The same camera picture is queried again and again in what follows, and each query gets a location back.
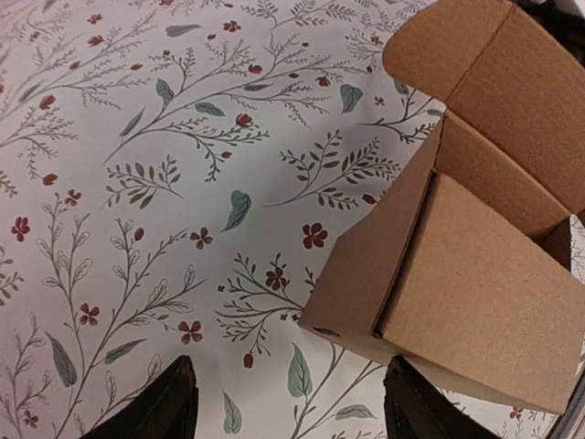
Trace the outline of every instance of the open cardboard box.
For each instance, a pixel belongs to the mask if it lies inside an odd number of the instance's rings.
[[[569,272],[585,70],[505,0],[439,0],[383,58],[447,111],[337,240],[300,325],[380,363],[404,355],[438,387],[563,413],[585,333]]]

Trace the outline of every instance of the table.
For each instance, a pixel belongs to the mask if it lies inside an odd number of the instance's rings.
[[[295,321],[441,115],[380,67],[427,3],[0,11],[0,437],[78,437],[182,353],[199,437],[385,437],[382,367]],[[506,439],[553,421],[447,396]]]

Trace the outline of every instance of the floral tablecloth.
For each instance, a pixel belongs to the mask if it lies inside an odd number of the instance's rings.
[[[199,437],[385,437],[382,367],[295,321],[441,114],[380,68],[425,3],[0,10],[0,437],[78,437],[183,353]],[[553,419],[448,397],[504,438]]]

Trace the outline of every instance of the brown box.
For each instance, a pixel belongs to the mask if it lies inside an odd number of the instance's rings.
[[[384,66],[448,110],[337,240],[300,325],[380,363],[405,355],[438,387],[564,412],[585,333],[567,270],[585,70],[503,0],[439,0]]]

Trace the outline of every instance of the cardboard box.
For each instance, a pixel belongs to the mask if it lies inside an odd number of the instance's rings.
[[[448,110],[337,240],[300,325],[380,363],[404,355],[444,389],[564,412],[585,333],[567,269],[585,70],[502,0],[439,0],[384,65]]]

